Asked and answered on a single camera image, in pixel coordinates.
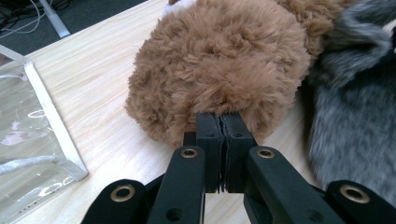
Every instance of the stuffed animal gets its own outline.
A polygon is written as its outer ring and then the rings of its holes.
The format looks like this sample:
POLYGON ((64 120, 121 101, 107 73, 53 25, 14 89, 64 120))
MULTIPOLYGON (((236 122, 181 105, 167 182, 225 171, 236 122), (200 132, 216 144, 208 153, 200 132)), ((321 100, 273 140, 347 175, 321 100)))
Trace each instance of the stuffed animal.
POLYGON ((349 2, 171 0, 135 56, 125 108, 172 147, 205 112, 239 112, 260 143, 292 107, 349 2))
POLYGON ((396 1, 361 0, 334 23, 307 80, 316 114, 310 160, 323 188, 348 179, 396 206, 396 1))

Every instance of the metal grommet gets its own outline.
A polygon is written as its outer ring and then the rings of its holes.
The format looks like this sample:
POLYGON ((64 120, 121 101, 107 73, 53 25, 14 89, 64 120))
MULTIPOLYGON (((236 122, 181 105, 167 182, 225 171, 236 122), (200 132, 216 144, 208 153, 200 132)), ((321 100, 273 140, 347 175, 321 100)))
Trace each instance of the metal grommet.
POLYGON ((194 158, 198 155, 198 151, 193 148, 187 148, 181 151, 181 156, 184 158, 194 158))
POLYGON ((275 156, 275 153, 270 149, 259 149, 257 150, 257 155, 265 159, 271 159, 275 156))
POLYGON ((370 197, 361 189, 350 185, 343 185, 340 192, 344 197, 355 203, 368 203, 370 197))
POLYGON ((134 197, 134 186, 132 185, 122 185, 116 187, 110 194, 111 200, 113 200, 116 203, 123 203, 128 200, 130 200, 132 197, 134 197), (123 189, 128 190, 128 193, 126 195, 119 195, 119 192, 123 189))

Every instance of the screw hole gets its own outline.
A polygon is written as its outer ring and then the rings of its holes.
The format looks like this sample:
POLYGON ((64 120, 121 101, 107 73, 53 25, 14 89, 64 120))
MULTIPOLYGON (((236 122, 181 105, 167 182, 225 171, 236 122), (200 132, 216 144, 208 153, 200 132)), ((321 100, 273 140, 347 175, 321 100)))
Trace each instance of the screw hole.
POLYGON ((198 151, 195 149, 188 148, 181 151, 181 156, 184 158, 194 158, 197 155, 198 155, 198 151))
POLYGON ((166 213, 166 218, 168 218, 169 221, 180 221, 182 217, 183 211, 179 208, 171 208, 166 213))
POLYGON ((274 152, 270 149, 259 149, 257 154, 265 159, 271 159, 275 156, 274 152))
POLYGON ((207 133, 206 137, 214 137, 215 135, 213 133, 207 133))
POLYGON ((242 137, 243 135, 241 133, 235 133, 233 134, 233 137, 242 137))
POLYGON ((361 189, 349 185, 340 188, 341 194, 347 199, 355 203, 368 203, 370 197, 361 189))
POLYGON ((132 185, 123 185, 116 187, 110 194, 111 200, 116 203, 123 203, 134 197, 134 187, 132 185))

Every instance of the wood grain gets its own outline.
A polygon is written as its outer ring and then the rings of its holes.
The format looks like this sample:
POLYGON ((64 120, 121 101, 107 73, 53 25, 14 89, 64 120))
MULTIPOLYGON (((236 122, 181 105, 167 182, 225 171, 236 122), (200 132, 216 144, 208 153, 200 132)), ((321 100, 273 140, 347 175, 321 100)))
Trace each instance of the wood grain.
MULTIPOLYGON (((149 139, 123 108, 134 56, 155 28, 166 0, 148 0, 27 57, 48 88, 90 174, 20 223, 79 223, 99 192, 127 178, 147 184, 161 175, 173 149, 149 139)), ((301 97, 266 140, 315 184, 303 150, 301 97)), ((205 223, 249 223, 242 195, 206 195, 205 223)))

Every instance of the white fur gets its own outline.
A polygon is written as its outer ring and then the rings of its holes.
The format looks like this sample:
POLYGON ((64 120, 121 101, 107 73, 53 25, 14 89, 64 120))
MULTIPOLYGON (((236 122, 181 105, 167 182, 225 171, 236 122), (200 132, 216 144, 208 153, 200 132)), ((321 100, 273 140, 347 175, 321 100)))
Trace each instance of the white fur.
POLYGON ((163 17, 169 15, 170 13, 177 14, 181 11, 186 10, 187 8, 195 5, 196 0, 180 0, 174 3, 172 6, 169 4, 166 5, 165 9, 163 10, 163 17))

